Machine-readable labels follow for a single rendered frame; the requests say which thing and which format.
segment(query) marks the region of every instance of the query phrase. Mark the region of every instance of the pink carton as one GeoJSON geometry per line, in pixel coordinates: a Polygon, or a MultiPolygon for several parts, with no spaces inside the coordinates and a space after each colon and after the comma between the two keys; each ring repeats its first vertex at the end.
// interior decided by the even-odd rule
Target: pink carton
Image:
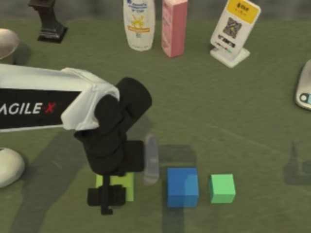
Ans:
{"type": "Polygon", "coordinates": [[[161,45],[169,57],[184,53],[187,7],[188,0],[163,0],[161,45]]]}

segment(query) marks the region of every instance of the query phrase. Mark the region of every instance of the green cube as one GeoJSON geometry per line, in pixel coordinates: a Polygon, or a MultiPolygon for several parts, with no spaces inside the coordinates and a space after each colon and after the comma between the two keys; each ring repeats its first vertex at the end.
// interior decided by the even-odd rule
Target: green cube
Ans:
{"type": "Polygon", "coordinates": [[[235,198],[232,174],[214,174],[209,179],[211,203],[231,203],[235,198]]]}
{"type": "MultiPolygon", "coordinates": [[[[103,177],[96,175],[96,188],[102,186],[103,177]]],[[[111,176],[110,185],[121,184],[126,189],[126,201],[134,201],[134,173],[128,172],[125,176],[111,176]]]]}

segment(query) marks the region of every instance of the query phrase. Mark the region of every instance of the green tabletop surface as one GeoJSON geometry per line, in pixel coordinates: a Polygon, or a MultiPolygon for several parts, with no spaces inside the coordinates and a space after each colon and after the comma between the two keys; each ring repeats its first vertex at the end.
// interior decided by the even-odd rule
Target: green tabletop surface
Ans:
{"type": "Polygon", "coordinates": [[[88,70],[116,84],[141,81],[153,106],[129,131],[159,138],[161,180],[144,186],[135,175],[135,201],[101,216],[86,203],[94,187],[83,147],[63,129],[1,133],[2,147],[27,160],[21,180],[0,189],[0,233],[310,233],[311,112],[294,92],[311,59],[311,21],[262,21],[234,69],[209,54],[216,21],[189,21],[184,55],[170,59],[160,23],[150,51],[131,50],[121,21],[65,22],[61,44],[38,42],[40,22],[1,21],[15,31],[22,66],[88,70]],[[166,168],[196,166],[197,208],[166,208],[166,168]],[[236,197],[211,204],[210,174],[232,173],[236,197]]]}

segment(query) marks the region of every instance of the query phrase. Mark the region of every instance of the black pedestal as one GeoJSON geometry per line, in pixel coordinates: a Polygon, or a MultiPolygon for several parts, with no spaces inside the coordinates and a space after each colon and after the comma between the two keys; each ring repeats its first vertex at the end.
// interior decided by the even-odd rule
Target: black pedestal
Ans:
{"type": "Polygon", "coordinates": [[[38,11],[41,19],[42,26],[38,40],[61,43],[67,28],[56,19],[55,0],[30,0],[28,5],[38,11]]]}

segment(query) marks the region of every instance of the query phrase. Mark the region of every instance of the cube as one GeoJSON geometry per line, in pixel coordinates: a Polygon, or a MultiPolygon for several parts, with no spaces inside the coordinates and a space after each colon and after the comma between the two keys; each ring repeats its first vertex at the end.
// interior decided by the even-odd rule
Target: cube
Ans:
{"type": "MultiPolygon", "coordinates": [[[[96,175],[96,188],[102,186],[103,177],[96,175]]],[[[134,173],[128,172],[125,176],[111,176],[110,185],[121,184],[126,189],[126,201],[134,201],[134,173]]]]}
{"type": "Polygon", "coordinates": [[[199,200],[199,182],[196,168],[167,169],[167,206],[171,208],[196,207],[199,200]]]}
{"type": "Polygon", "coordinates": [[[236,190],[232,174],[214,174],[209,179],[211,203],[233,202],[236,190]]]}

